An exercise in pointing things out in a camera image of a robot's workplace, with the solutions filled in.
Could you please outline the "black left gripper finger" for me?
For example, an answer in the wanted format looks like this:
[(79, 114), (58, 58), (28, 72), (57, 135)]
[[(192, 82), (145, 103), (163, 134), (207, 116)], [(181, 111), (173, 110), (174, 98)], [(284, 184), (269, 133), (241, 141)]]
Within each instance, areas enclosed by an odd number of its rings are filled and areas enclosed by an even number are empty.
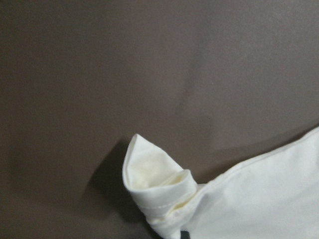
[(181, 231), (180, 232), (180, 239), (189, 239), (189, 232), (188, 231)]

